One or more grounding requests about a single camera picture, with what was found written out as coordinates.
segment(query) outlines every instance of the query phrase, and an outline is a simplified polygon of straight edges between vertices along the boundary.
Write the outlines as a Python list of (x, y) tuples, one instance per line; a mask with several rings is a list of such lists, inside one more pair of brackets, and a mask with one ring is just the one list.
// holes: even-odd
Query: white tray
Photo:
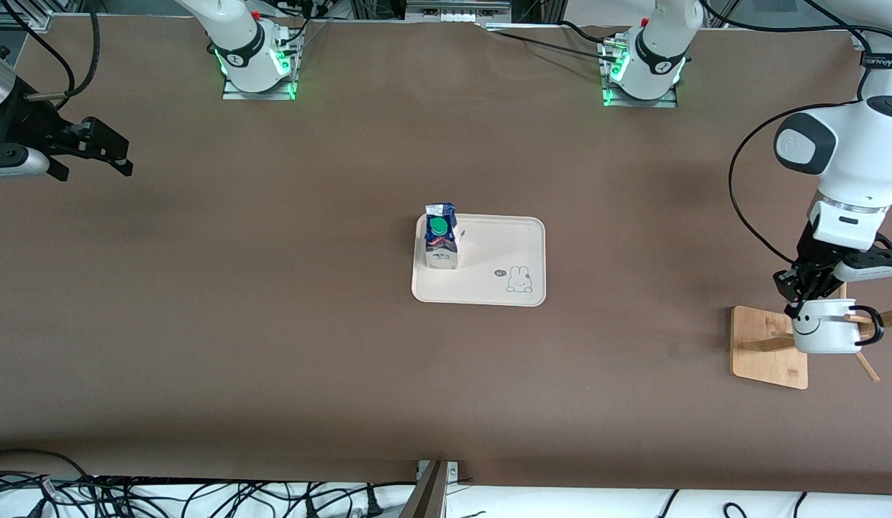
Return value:
[(411, 291), (421, 302), (538, 306), (545, 300), (545, 226), (535, 217), (456, 214), (459, 268), (427, 268), (424, 230), (414, 233)]

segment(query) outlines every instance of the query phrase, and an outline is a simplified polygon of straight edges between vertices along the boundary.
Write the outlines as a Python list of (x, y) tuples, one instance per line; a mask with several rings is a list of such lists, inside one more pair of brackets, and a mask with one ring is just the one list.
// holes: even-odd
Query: smiley face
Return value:
[(807, 335), (813, 335), (820, 329), (820, 324), (823, 324), (824, 319), (821, 317), (811, 317), (808, 314), (799, 314), (797, 318), (791, 321), (791, 326), (794, 327), (794, 332), (801, 335), (802, 337), (807, 337)]

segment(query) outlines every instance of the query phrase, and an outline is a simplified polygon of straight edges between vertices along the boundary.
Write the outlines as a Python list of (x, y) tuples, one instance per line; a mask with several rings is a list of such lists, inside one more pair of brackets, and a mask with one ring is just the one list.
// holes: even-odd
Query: metal mounting plate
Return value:
[[(430, 461), (417, 461), (417, 480), (420, 480), (421, 476), (424, 475), (424, 472), (427, 471), (427, 466), (430, 464)], [(457, 461), (449, 461), (446, 462), (446, 483), (447, 484), (455, 484), (459, 481), (459, 462)]]

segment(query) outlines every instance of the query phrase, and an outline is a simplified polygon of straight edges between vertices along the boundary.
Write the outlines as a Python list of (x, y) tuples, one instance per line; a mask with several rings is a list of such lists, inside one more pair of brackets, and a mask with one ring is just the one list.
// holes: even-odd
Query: bunny illustration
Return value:
[(506, 282), (506, 291), (517, 293), (532, 293), (532, 279), (529, 278), (527, 266), (513, 266), (509, 269), (509, 280)]

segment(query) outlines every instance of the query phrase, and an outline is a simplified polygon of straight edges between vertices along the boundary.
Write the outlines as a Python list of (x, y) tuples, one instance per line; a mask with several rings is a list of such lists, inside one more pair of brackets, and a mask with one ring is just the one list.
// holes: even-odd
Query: black mug handle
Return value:
[(867, 314), (869, 314), (869, 316), (871, 317), (871, 324), (874, 324), (874, 335), (866, 340), (857, 341), (855, 345), (861, 346), (877, 344), (878, 342), (880, 342), (881, 338), (884, 338), (884, 322), (880, 320), (880, 315), (878, 314), (877, 309), (874, 309), (870, 306), (850, 306), (850, 309), (854, 312), (867, 312)]

